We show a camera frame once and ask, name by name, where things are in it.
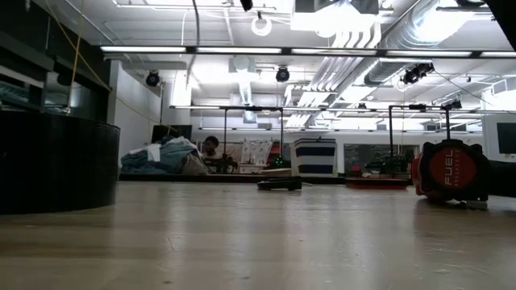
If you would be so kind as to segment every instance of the person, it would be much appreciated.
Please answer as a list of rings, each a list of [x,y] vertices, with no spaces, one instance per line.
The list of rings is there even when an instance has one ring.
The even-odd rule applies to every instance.
[[[215,136],[208,136],[204,140],[204,154],[202,157],[209,160],[218,160],[222,158],[222,155],[215,149],[218,147],[218,139]]]

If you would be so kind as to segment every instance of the fluorescent light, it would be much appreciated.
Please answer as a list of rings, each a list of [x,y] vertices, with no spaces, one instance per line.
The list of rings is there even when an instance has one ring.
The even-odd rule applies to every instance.
[[[224,131],[223,127],[218,128],[203,128],[200,127],[199,130],[206,130],[206,131]],[[226,128],[227,131],[279,131],[280,129],[264,129],[264,128]]]
[[[119,4],[115,0],[112,0],[112,2],[118,7],[118,8],[147,8],[147,9],[154,9],[154,10],[193,10],[194,6],[192,5],[141,5],[141,4]],[[216,5],[198,5],[198,10],[226,10],[229,11],[237,11],[240,12],[242,10],[241,6],[216,6]],[[267,12],[277,12],[276,7],[259,7],[258,8],[261,11],[267,11]]]
[[[391,14],[394,14],[394,10],[393,9],[390,9],[390,10],[389,9],[379,10],[378,14],[381,15],[381,16],[391,15]]]
[[[333,129],[305,129],[308,132],[333,132]]]
[[[290,107],[290,108],[283,108],[284,111],[312,111],[312,112],[318,112],[321,111],[320,108],[308,108],[308,107]]]
[[[516,52],[482,52],[481,57],[516,57]]]
[[[375,56],[377,51],[368,49],[292,48],[292,54],[321,56]]]
[[[371,112],[370,109],[326,109],[326,110],[330,111],[330,112],[352,112],[352,113]]]
[[[432,62],[432,60],[411,59],[411,58],[380,58],[380,62],[430,64]]]
[[[199,52],[199,53],[280,54],[281,48],[232,48],[232,47],[212,48],[212,47],[204,47],[204,48],[197,48],[197,52]]]
[[[458,52],[458,51],[387,51],[387,56],[418,56],[418,57],[468,57],[471,52]]]
[[[188,110],[218,110],[218,106],[170,106],[171,109],[188,109]]]
[[[186,52],[183,47],[134,47],[134,46],[101,46],[103,52],[153,53],[153,52]]]

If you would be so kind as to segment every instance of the cable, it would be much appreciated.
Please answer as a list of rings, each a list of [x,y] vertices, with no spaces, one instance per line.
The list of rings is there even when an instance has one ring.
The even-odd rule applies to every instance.
[[[195,9],[195,24],[197,25],[197,46],[201,43],[201,27],[199,24],[199,10],[197,9],[197,2],[192,0],[193,8]],[[190,63],[188,64],[188,68],[186,69],[186,89],[188,89],[188,85],[190,83],[190,74],[192,73],[192,67],[194,66],[195,59],[197,59],[197,55],[194,54],[190,59]]]
[[[81,0],[81,13],[84,13],[84,0]],[[81,37],[82,37],[82,28],[84,24],[84,17],[81,17],[79,24],[79,35],[77,36],[77,49],[75,50],[75,61],[73,62],[73,70],[72,70],[72,83],[70,84],[70,90],[68,95],[68,105],[66,106],[66,115],[70,115],[70,105],[72,104],[72,92],[73,92],[73,82],[75,81],[75,73],[77,71],[77,61],[79,59],[79,47],[81,46]]]
[[[406,90],[403,91],[403,105],[406,104]],[[404,130],[405,130],[405,110],[403,110],[403,113],[402,113],[402,145],[400,146],[400,150],[398,152],[399,155],[402,154],[403,152],[403,138],[405,136],[404,134]]]
[[[64,37],[68,40],[69,44],[72,46],[72,48],[75,50],[75,52],[79,55],[79,57],[81,58],[81,60],[84,62],[85,66],[88,68],[88,70],[94,75],[94,77],[97,79],[97,81],[102,85],[104,86],[104,88],[107,89],[107,91],[111,94],[113,94],[113,90],[111,89],[111,87],[109,85],[106,85],[106,83],[102,80],[101,77],[98,76],[98,74],[91,68],[91,66],[89,65],[88,61],[86,61],[86,59],[84,58],[84,56],[82,56],[82,54],[79,52],[79,50],[77,49],[77,47],[73,44],[73,41],[70,39],[70,37],[68,36],[68,33],[66,33],[66,30],[63,28],[63,26],[61,25],[61,23],[59,22],[59,20],[57,19],[57,16],[56,14],[54,13],[53,9],[50,7],[50,4],[48,3],[48,0],[45,0],[45,3],[47,5],[47,8],[48,10],[50,11],[50,14],[52,15],[52,17],[54,18],[54,20],[56,21],[57,23],[57,26],[60,28],[61,32],[63,32],[63,35]],[[144,117],[144,118],[148,118],[150,120],[151,119],[151,116],[145,116],[144,114],[141,114],[139,111],[133,109],[131,106],[129,106],[123,99],[119,98],[119,97],[116,97],[117,100],[119,100],[122,104],[124,104],[127,108],[129,108],[129,110],[132,110],[133,112],[137,113],[138,115]],[[159,121],[156,121],[156,120],[152,120],[153,122],[155,123],[158,123],[160,125],[163,125],[163,126],[168,126],[169,128],[171,128],[173,131],[177,132],[176,129],[170,127],[169,125],[164,125],[164,124],[161,124],[161,122]]]
[[[459,88],[459,89],[463,90],[464,92],[466,92],[466,93],[468,93],[468,94],[472,95],[473,97],[475,97],[475,98],[477,98],[477,99],[481,100],[482,102],[484,102],[484,103],[486,103],[486,104],[488,104],[488,105],[490,105],[490,106],[495,107],[495,105],[493,105],[492,103],[490,103],[490,102],[488,102],[488,101],[484,100],[482,97],[478,97],[476,94],[474,94],[474,93],[470,92],[470,91],[469,91],[469,90],[467,90],[466,88],[461,87],[460,85],[456,84],[455,82],[453,82],[453,81],[452,81],[452,80],[450,80],[449,78],[447,78],[447,77],[443,76],[440,72],[438,72],[438,71],[436,71],[436,70],[434,70],[434,72],[435,72],[435,73],[437,73],[438,75],[440,75],[440,76],[441,76],[445,81],[448,81],[450,84],[452,84],[452,85],[456,86],[457,88]],[[502,111],[506,112],[507,114],[516,115],[515,113],[509,112],[508,110],[502,110]]]

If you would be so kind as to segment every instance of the ceiling beam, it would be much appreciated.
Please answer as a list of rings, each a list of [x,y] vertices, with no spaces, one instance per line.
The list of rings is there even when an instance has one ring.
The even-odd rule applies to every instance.
[[[414,58],[449,60],[516,60],[516,52],[484,50],[383,49],[383,48],[279,48],[233,46],[101,46],[105,53],[118,54],[190,54],[254,56],[327,56],[370,58]]]
[[[122,63],[122,67],[125,70],[128,69],[141,69],[141,70],[186,70],[186,62],[184,61],[153,61],[142,63],[133,63],[132,65],[127,62]]]

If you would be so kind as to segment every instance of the yellow cable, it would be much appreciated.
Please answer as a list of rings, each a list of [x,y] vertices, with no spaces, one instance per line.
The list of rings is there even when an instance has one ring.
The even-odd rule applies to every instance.
[[[84,14],[84,2],[85,0],[81,0],[81,13]],[[75,61],[73,62],[73,71],[72,71],[72,84],[70,85],[70,91],[68,96],[68,105],[66,106],[66,115],[70,115],[70,104],[72,102],[72,92],[73,92],[73,82],[75,81],[75,73],[77,72],[77,61],[79,60],[79,48],[81,47],[81,37],[82,37],[82,27],[84,24],[84,19],[81,17],[79,24],[79,35],[77,36],[77,49],[75,50]]]
[[[54,20],[56,21],[57,23],[57,26],[60,28],[60,30],[63,32],[64,34],[64,37],[68,40],[69,44],[72,46],[72,48],[75,50],[76,52],[76,56],[79,56],[82,60],[82,62],[84,62],[84,64],[86,65],[86,67],[88,68],[88,70],[95,76],[95,78],[97,79],[97,81],[102,85],[104,86],[104,88],[107,89],[108,92],[110,92],[111,94],[113,94],[113,90],[111,89],[111,87],[109,85],[106,85],[106,83],[104,81],[102,81],[101,77],[98,76],[98,74],[91,68],[91,66],[89,65],[89,63],[85,60],[85,58],[82,56],[82,54],[79,52],[79,49],[73,44],[73,41],[70,39],[70,37],[68,36],[68,33],[66,33],[66,30],[63,28],[63,26],[61,25],[61,23],[59,22],[59,20],[57,19],[57,16],[56,14],[54,13],[54,10],[50,7],[50,3],[48,3],[48,0],[45,0],[45,3],[47,4],[47,8],[48,10],[50,11],[50,14],[52,15],[52,17],[54,18]],[[129,106],[123,99],[119,98],[119,97],[116,97],[117,100],[119,100],[121,103],[123,103],[127,108],[129,108],[130,110],[134,111],[135,113],[137,113],[138,115],[144,117],[144,118],[148,118],[150,121],[153,121],[155,123],[158,123],[162,126],[167,126],[169,129],[171,129],[172,131],[174,132],[177,132],[176,129],[172,128],[171,126],[169,125],[164,125],[162,124],[161,122],[159,121],[156,121],[154,119],[151,119],[151,116],[148,115],[148,116],[145,116],[144,114],[140,113],[139,111],[133,109],[131,106]]]

